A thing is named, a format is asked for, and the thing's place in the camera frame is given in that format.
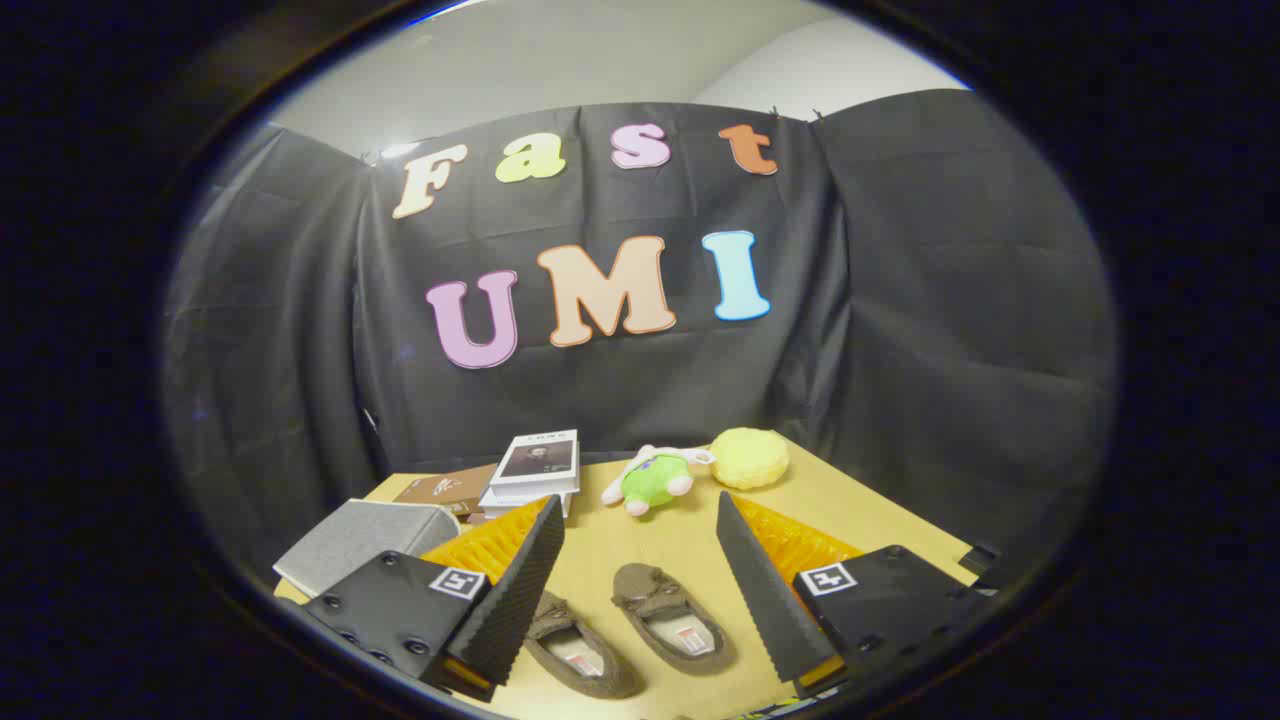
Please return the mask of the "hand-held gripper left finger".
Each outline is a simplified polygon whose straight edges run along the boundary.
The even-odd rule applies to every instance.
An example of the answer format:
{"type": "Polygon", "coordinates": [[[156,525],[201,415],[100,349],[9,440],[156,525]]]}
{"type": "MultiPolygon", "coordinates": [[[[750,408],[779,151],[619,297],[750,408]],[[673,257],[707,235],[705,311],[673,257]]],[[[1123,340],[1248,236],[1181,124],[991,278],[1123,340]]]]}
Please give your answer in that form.
{"type": "Polygon", "coordinates": [[[302,607],[384,666],[488,702],[509,679],[563,542],[549,495],[426,553],[374,553],[302,607]]]}

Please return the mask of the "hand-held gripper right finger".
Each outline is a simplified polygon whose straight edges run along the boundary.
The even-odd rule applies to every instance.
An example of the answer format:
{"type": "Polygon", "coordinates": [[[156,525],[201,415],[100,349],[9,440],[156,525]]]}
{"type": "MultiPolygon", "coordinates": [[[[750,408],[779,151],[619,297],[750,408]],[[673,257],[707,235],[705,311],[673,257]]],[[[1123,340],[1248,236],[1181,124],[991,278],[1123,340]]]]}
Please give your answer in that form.
{"type": "Polygon", "coordinates": [[[728,492],[716,534],[776,674],[804,700],[890,682],[991,602],[901,544],[860,551],[728,492]]]}

